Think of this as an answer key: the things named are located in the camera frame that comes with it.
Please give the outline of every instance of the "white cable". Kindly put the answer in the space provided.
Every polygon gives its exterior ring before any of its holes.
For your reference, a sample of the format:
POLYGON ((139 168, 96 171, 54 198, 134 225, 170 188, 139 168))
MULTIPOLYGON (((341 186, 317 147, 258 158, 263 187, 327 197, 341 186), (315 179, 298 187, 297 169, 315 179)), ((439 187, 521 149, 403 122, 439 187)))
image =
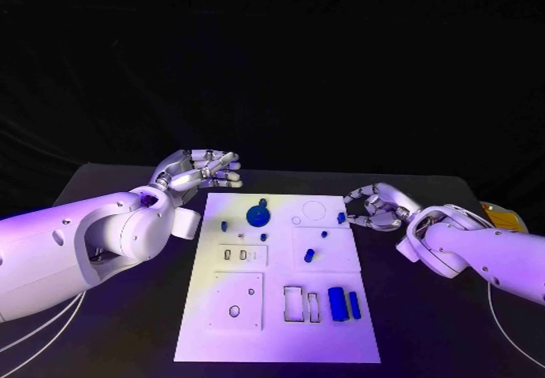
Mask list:
POLYGON ((73 306, 73 303, 76 302, 76 300, 79 300, 79 297, 82 296, 82 294, 77 294, 76 295, 76 298, 73 298, 73 300, 70 301, 70 303, 67 304, 67 306, 64 307, 64 309, 57 313, 57 315, 50 318, 50 320, 41 325, 37 327, 37 329, 34 329, 31 331, 31 333, 28 333, 25 336, 23 336, 17 341, 12 341, 12 343, 10 343, 7 346, 4 346, 1 349, 0 349, 0 353, 4 352, 10 347, 14 347, 18 343, 21 343, 31 335, 34 335, 59 317, 60 315, 67 311, 67 309, 73 306))
POLYGON ((507 339, 507 341, 510 342, 510 345, 516 348, 516 350, 529 358, 530 361, 533 361, 543 369, 545 369, 545 365, 537 362, 529 355, 527 353, 519 348, 519 346, 514 344, 513 340, 508 338, 507 334, 504 333, 504 330, 501 328, 501 325, 500 325, 500 321, 497 320, 497 317, 495 317, 495 312, 494 312, 494 306, 491 305, 491 294, 490 294, 490 283, 488 283, 488 306, 490 306, 490 312, 491 312, 491 316, 494 317, 494 321, 495 321, 495 325, 497 325, 497 328, 498 330, 501 331, 503 333, 503 336, 504 338, 507 339))
POLYGON ((43 346, 43 348, 34 353, 34 355, 10 372, 7 372, 2 376, 0 376, 0 378, 5 378, 8 375, 11 375, 40 355, 40 353, 46 350, 47 346, 53 343, 56 338, 60 336, 67 325, 70 324, 73 317, 76 316, 79 306, 82 305, 82 299, 85 298, 85 292, 82 293, 82 296, 79 298, 79 303, 76 305, 76 309, 73 310, 73 313, 72 313, 70 317, 67 318, 67 321, 66 321, 64 325, 61 326, 60 331, 56 333, 54 337, 50 339, 50 342, 43 346))

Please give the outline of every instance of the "small blue piece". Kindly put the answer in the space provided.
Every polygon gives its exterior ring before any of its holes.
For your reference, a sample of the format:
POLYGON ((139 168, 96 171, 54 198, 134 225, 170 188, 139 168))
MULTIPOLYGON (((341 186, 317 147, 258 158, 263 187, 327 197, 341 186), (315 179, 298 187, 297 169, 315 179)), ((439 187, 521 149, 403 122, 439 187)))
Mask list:
POLYGON ((314 250, 308 250, 307 254, 304 255, 304 261, 309 262, 312 260, 312 257, 314 257, 314 250))
POLYGON ((357 304, 357 297, 354 296, 354 291, 348 293, 351 316, 354 319, 360 319, 360 305, 357 304))
POLYGON ((328 305, 331 307, 331 317, 334 321, 346 321, 348 317, 348 309, 346 307, 344 290, 341 287, 327 289, 328 305))
POLYGON ((269 223, 269 211, 266 210, 266 200, 259 199, 259 204, 249 208, 246 221, 253 227, 263 227, 269 223))

